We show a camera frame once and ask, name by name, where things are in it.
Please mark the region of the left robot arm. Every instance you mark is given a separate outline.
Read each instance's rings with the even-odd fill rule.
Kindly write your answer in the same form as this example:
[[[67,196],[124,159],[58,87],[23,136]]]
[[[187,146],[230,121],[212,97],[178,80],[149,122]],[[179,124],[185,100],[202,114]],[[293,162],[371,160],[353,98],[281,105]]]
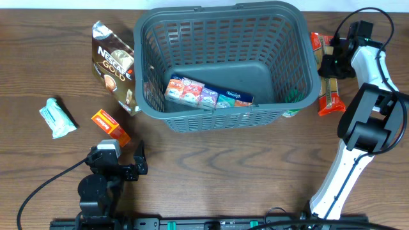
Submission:
[[[84,163],[92,174],[81,180],[78,186],[81,213],[75,219],[76,229],[133,229],[132,221],[116,213],[126,181],[137,181],[148,173],[141,141],[134,152],[134,164],[121,165],[118,158],[121,146],[116,139],[102,140],[93,146]]]

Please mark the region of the Kleenex tissue multipack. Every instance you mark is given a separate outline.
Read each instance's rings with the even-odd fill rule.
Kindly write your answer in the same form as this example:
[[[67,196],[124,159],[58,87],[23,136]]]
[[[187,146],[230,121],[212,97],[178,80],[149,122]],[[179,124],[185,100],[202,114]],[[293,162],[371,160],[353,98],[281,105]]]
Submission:
[[[171,102],[206,110],[248,107],[254,100],[248,93],[204,84],[178,75],[171,76],[164,96]]]

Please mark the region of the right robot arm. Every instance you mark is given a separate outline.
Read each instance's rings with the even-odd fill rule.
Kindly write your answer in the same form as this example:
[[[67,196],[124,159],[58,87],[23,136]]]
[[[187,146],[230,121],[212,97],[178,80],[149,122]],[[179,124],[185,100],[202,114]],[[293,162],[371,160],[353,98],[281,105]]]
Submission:
[[[332,40],[331,46],[333,53],[323,57],[321,72],[328,77],[350,73],[359,91],[341,117],[336,158],[309,201],[309,211],[319,219],[337,220],[364,168],[402,139],[408,126],[408,95],[390,79],[382,43],[355,37]]]

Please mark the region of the San Remo spaghetti packet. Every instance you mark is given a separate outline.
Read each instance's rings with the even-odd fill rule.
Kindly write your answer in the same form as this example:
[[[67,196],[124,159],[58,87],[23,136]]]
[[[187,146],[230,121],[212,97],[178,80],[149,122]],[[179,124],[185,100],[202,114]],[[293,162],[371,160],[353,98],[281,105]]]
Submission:
[[[333,36],[322,35],[311,32],[310,39],[316,60],[317,70],[320,69],[325,54],[332,54],[333,47],[330,46],[330,40]],[[320,77],[321,88],[318,97],[320,109],[319,116],[326,116],[332,112],[344,112],[346,106],[339,97],[337,79],[326,79]]]

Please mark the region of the green lid jar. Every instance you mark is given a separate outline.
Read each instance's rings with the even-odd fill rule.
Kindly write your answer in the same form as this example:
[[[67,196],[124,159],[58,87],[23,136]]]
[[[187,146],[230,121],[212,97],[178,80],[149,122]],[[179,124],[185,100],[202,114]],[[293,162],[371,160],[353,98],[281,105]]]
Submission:
[[[299,102],[301,99],[303,99],[303,97],[304,95],[302,93],[299,93],[297,89],[292,89],[287,95],[287,97],[284,99],[284,102],[285,103]],[[291,118],[295,116],[299,111],[300,109],[290,109],[284,112],[282,116],[284,116],[285,118]]]

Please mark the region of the Nescafe Gold coffee bag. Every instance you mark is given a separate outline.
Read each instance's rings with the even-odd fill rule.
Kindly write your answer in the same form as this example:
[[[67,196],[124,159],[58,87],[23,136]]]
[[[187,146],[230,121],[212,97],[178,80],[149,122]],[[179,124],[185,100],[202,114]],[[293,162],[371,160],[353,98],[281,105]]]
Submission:
[[[137,114],[134,50],[100,21],[92,27],[91,44],[93,75],[129,115]]]

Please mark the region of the orange Redoxon box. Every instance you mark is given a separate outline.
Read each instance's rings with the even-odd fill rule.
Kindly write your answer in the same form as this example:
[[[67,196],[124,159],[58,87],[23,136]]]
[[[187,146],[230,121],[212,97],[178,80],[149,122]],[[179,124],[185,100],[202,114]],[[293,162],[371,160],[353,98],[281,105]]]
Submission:
[[[121,147],[131,140],[120,124],[103,109],[100,109],[91,119],[111,138],[116,139]]]

